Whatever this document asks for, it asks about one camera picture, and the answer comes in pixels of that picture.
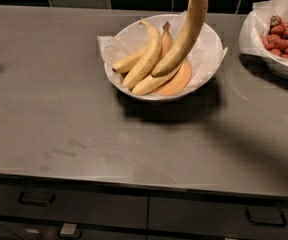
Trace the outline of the long curved yellow banana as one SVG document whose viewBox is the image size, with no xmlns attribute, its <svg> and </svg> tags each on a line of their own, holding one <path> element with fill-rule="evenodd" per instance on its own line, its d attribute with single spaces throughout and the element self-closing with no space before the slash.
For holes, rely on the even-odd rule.
<svg viewBox="0 0 288 240">
<path fill-rule="evenodd" d="M 189 0 L 181 30 L 171 49 L 153 69 L 151 75 L 154 78 L 172 73 L 184 61 L 198 39 L 207 8 L 208 0 Z"/>
</svg>

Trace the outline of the white bowl with strawberries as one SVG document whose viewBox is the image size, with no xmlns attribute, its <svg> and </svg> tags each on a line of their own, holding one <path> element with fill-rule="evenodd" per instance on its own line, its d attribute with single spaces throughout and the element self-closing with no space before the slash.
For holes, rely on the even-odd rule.
<svg viewBox="0 0 288 240">
<path fill-rule="evenodd" d="M 271 15 L 266 9 L 256 9 L 248 14 L 239 36 L 240 52 L 261 57 L 274 74 L 288 79 L 288 60 L 271 54 L 261 41 L 261 36 L 269 31 Z"/>
</svg>

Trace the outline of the white paper liner right bowl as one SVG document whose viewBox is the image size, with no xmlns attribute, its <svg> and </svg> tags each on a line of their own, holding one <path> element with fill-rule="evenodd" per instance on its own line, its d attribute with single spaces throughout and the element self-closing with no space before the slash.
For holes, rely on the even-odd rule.
<svg viewBox="0 0 288 240">
<path fill-rule="evenodd" d="M 287 59 L 278 59 L 276 55 L 270 55 L 260 39 L 260 36 L 269 32 L 272 16 L 280 16 L 288 21 L 288 0 L 269 0 L 253 4 L 253 10 L 248 14 L 241 29 L 240 51 L 243 54 L 263 57 L 273 65 L 284 65 Z"/>
</svg>

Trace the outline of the leftmost yellow banana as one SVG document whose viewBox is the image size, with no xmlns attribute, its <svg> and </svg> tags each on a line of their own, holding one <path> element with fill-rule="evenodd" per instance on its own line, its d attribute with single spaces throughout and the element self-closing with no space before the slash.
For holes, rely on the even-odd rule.
<svg viewBox="0 0 288 240">
<path fill-rule="evenodd" d="M 127 73 L 133 68 L 142 68 L 145 63 L 142 61 L 142 56 L 146 47 L 136 50 L 132 54 L 123 57 L 112 65 L 112 69 L 117 73 Z"/>
</svg>

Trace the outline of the rightmost yellow banana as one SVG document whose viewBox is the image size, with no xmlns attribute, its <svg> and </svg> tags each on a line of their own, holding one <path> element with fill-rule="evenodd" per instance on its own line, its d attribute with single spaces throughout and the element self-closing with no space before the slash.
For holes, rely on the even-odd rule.
<svg viewBox="0 0 288 240">
<path fill-rule="evenodd" d="M 165 57 L 166 53 L 173 46 L 173 37 L 171 36 L 169 29 L 170 29 L 170 23 L 166 22 L 163 25 L 163 33 L 161 35 L 162 46 L 159 57 L 157 59 L 158 62 L 160 62 L 161 59 Z M 177 66 L 173 72 L 163 77 L 153 77 L 151 74 L 147 75 L 132 89 L 132 93 L 137 96 L 143 96 L 155 91 L 160 86 L 170 81 L 177 74 L 177 72 L 180 70 L 181 67 L 182 65 Z"/>
</svg>

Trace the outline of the pile of red strawberries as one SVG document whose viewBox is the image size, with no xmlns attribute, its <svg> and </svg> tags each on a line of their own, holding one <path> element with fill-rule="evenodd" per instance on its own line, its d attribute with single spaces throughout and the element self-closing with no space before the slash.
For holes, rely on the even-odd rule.
<svg viewBox="0 0 288 240">
<path fill-rule="evenodd" d="M 271 54 L 288 59 L 288 22 L 280 16 L 270 18 L 269 31 L 261 36 L 264 48 Z"/>
</svg>

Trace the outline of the right cabinet drawer front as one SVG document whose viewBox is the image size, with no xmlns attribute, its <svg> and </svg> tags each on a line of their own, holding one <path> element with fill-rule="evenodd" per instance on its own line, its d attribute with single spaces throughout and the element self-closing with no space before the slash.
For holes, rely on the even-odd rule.
<svg viewBox="0 0 288 240">
<path fill-rule="evenodd" d="M 247 207 L 277 208 L 284 213 L 287 226 L 254 226 L 246 218 Z M 288 208 L 151 197 L 148 229 L 236 239 L 288 240 Z"/>
</svg>

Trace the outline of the cabinet drawer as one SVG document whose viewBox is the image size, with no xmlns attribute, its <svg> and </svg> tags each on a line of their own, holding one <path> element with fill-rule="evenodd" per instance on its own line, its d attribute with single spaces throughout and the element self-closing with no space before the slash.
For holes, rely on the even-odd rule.
<svg viewBox="0 0 288 240">
<path fill-rule="evenodd" d="M 21 205 L 21 192 L 56 196 L 48 207 Z M 143 191 L 100 186 L 37 187 L 0 183 L 0 215 L 144 229 L 148 197 Z"/>
<path fill-rule="evenodd" d="M 284 213 L 287 226 L 254 226 L 246 218 L 247 207 L 277 208 Z M 288 208 L 151 197 L 148 229 L 236 239 L 288 240 Z"/>
</svg>

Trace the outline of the left cabinet drawer front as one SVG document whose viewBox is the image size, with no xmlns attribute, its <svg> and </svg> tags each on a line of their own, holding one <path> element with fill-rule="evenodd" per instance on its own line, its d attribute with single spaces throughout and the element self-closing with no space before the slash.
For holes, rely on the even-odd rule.
<svg viewBox="0 0 288 240">
<path fill-rule="evenodd" d="M 56 196 L 48 207 L 21 205 L 21 192 Z M 148 197 L 143 191 L 100 186 L 37 187 L 0 183 L 0 215 L 144 229 Z"/>
</svg>

